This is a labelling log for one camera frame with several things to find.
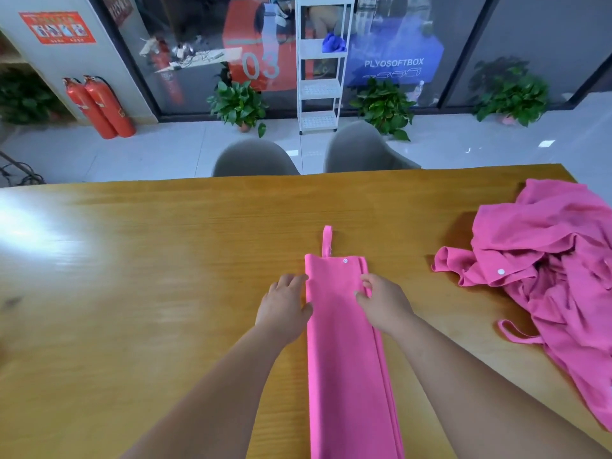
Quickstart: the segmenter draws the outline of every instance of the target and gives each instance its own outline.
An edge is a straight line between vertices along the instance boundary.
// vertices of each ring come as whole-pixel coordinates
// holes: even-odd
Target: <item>chair backrest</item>
[[[298,176],[289,155],[268,140],[248,138],[228,146],[217,159],[213,177]]]
[[[378,130],[364,120],[337,131],[327,148],[325,172],[393,169],[421,169],[421,166],[394,152]]]

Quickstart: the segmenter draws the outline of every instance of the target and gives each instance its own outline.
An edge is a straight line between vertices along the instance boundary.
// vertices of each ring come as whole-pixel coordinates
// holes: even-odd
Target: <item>crumpled pink fabric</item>
[[[305,257],[311,459],[404,459],[383,341],[355,298],[365,258]]]
[[[441,248],[433,270],[460,286],[502,286],[531,318],[539,343],[612,431],[612,210],[586,185],[527,180],[515,203],[481,206],[472,251]]]

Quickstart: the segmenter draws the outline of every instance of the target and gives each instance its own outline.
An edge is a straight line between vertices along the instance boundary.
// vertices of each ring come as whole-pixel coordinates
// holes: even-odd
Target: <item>tiled floor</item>
[[[342,118],[340,127],[353,120]],[[300,173],[323,171],[332,132],[300,136],[295,120],[266,123],[264,138],[283,147]],[[455,114],[418,115],[407,131],[412,142],[389,144],[424,169],[562,163],[612,204],[612,92],[592,93],[575,110],[549,112],[529,128]],[[49,183],[176,179],[209,177],[221,151],[248,136],[255,131],[244,135],[221,122],[145,126],[132,138],[110,141],[93,128],[69,127],[13,133],[1,148]],[[554,142],[540,147],[546,140]],[[14,181],[21,177],[11,173]]]

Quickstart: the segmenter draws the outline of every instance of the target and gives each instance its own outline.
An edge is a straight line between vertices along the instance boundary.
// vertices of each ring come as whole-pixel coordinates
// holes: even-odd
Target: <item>white rolling cart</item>
[[[355,0],[295,0],[295,35],[297,53],[297,120],[302,132],[313,130],[338,130],[342,89],[346,72],[346,55],[348,53],[351,24],[353,22],[353,3]],[[304,6],[339,5],[342,9],[341,35],[346,41],[346,50],[340,53],[323,53],[323,39],[302,38],[302,8]],[[336,76],[333,79],[302,80],[303,61],[307,59],[338,59]],[[330,111],[302,112],[302,101],[305,99],[332,98]]]

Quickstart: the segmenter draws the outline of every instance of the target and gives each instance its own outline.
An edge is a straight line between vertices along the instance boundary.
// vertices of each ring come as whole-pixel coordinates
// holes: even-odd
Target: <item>fire extinguisher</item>
[[[170,66],[170,59],[172,56],[170,55],[170,49],[168,48],[168,44],[163,38],[156,38],[157,45],[153,45],[151,48],[151,59],[155,63],[157,70],[162,70]],[[180,91],[180,85],[178,80],[176,79],[176,75],[172,72],[172,69],[169,69],[164,72],[159,73],[162,76],[162,80],[164,81],[164,85],[166,90],[170,94],[170,98],[177,105],[182,105],[185,102],[185,98],[183,98],[183,93]]]
[[[111,87],[101,77],[85,76],[85,90],[94,99],[102,114],[108,119],[120,137],[128,138],[136,133],[134,124],[126,116]]]
[[[64,86],[66,87],[68,98],[79,107],[102,138],[109,140],[117,136],[117,131],[108,119],[104,117],[102,110],[96,105],[96,102],[89,95],[83,84],[72,77],[64,77]]]

